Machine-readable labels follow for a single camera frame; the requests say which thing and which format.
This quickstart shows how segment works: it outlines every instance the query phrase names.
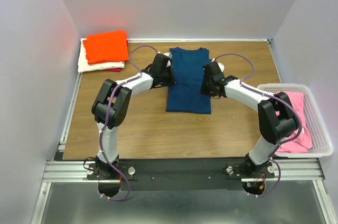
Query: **white wall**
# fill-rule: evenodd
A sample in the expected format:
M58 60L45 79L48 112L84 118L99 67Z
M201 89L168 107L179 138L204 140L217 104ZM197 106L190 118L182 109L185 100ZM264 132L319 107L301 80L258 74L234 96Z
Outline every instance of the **white wall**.
M63 0L82 36L266 39L294 0Z
M272 42L283 82L303 83L315 96L335 147L321 159L338 212L338 0L296 0Z
M62 0L0 0L0 223L30 223L76 76Z

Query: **screw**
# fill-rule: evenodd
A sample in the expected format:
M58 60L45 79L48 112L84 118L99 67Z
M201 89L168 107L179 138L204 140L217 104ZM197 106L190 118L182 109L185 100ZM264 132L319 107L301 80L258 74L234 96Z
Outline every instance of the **screw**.
M130 167L130 168L128 169L128 174L129 174L129 175L134 175L135 172L136 172L136 170L135 170L134 167Z
M232 175L232 174L233 174L233 168L232 168L232 166L227 167L227 173L228 173L229 175Z
M94 173L94 170L87 170L87 175L92 175Z
M268 166L268 172L271 173L271 174L273 174L275 172L274 167Z

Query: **plastic basket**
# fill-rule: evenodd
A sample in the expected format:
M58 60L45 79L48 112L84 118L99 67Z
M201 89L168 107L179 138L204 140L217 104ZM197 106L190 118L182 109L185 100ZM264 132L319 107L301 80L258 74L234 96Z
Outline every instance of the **plastic basket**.
M312 148L307 153L278 153L275 154L280 157L287 158L319 158L322 156L329 156L333 153L333 146L324 125L322 116L319 112L315 99L310 89L305 85L299 84L262 84L258 89L267 92L301 92L304 94L304 115L306 120L306 127L308 128L312 138Z

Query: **wooden table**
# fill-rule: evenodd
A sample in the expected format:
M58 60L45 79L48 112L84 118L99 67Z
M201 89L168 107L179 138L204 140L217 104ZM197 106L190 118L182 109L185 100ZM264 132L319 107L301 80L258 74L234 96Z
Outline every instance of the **wooden table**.
M129 51L140 44L129 44ZM236 52L250 58L256 74L246 81L252 86L279 82L277 70L266 42L150 43L161 52L181 47L209 49L210 57ZM154 51L142 48L133 61L145 68L152 63ZM224 75L238 78L251 73L242 58L227 56ZM121 80L136 74L130 63L122 72L87 72L82 75L72 116L64 160L95 157L98 151L98 128L91 106L104 80ZM167 88L144 91L130 100L128 114L119 129L120 158L235 157L248 153L259 137L257 113L232 99L211 99L210 115L169 113L165 111Z

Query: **folded orange cloth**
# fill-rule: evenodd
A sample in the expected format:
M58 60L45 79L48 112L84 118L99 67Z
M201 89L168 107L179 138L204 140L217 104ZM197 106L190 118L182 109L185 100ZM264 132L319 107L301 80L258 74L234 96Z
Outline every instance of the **folded orange cloth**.
M124 30L89 35L83 45L88 64L128 61L127 34Z

